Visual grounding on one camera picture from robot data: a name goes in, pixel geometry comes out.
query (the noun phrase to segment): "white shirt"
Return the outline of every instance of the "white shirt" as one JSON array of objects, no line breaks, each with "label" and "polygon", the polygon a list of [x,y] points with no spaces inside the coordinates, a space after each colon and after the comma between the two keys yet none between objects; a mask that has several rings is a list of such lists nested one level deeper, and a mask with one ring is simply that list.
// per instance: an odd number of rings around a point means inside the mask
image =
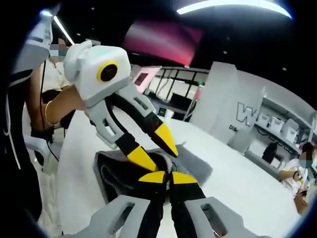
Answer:
[{"label": "white shirt", "polygon": [[304,183],[307,180],[308,169],[303,168],[299,164],[299,159],[293,159],[289,161],[286,166],[283,168],[283,171],[299,171],[302,179],[298,182],[294,181],[293,178],[287,178],[282,181],[282,184],[287,187],[291,193],[296,196],[298,190],[304,186]]},{"label": "white shirt", "polygon": [[[61,91],[63,87],[69,85],[68,80],[65,78],[63,63],[57,62],[55,63],[55,65],[49,60],[46,60],[42,92],[46,92],[48,90]],[[42,85],[43,68],[44,68],[44,63],[41,65],[40,86]]]}]

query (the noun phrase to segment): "white tabletop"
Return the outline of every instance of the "white tabletop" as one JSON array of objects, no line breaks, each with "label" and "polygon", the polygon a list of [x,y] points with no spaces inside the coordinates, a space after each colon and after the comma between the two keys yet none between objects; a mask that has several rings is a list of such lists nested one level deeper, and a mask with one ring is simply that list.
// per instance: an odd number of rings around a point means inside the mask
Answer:
[{"label": "white tabletop", "polygon": [[[122,111],[115,111],[121,123],[145,149],[157,146]],[[238,152],[190,123],[171,120],[168,126],[176,144],[210,164],[213,172],[202,186],[206,197],[215,197],[243,217],[244,225],[259,236],[282,238],[299,219],[289,191],[264,170]],[[57,203],[62,229],[74,234],[89,225],[91,216],[105,206],[93,172],[97,151],[109,151],[83,112],[73,117],[63,143],[57,172]],[[177,237],[170,217],[170,205],[158,238]]]}]

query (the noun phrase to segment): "shelf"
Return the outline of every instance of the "shelf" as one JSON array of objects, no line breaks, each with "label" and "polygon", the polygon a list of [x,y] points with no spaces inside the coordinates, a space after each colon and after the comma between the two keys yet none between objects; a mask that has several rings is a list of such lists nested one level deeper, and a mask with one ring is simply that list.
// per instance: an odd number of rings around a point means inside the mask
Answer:
[{"label": "shelf", "polygon": [[281,115],[286,115],[285,117],[293,119],[300,127],[306,127],[308,129],[312,128],[311,123],[308,123],[304,120],[301,116],[297,115],[290,109],[285,108],[284,106],[280,105],[279,103],[269,99],[263,98],[262,105],[278,112]]},{"label": "shelf", "polygon": [[280,133],[276,133],[275,131],[271,130],[270,128],[268,128],[268,127],[266,127],[264,125],[258,124],[258,122],[256,122],[254,124],[254,126],[257,126],[257,127],[261,128],[261,129],[265,130],[266,132],[270,133],[271,135],[276,137],[279,141],[282,141],[285,145],[287,145],[287,147],[289,147],[290,149],[295,151],[297,154],[301,153],[300,149],[297,148],[294,143],[291,143],[287,139],[283,138]]}]

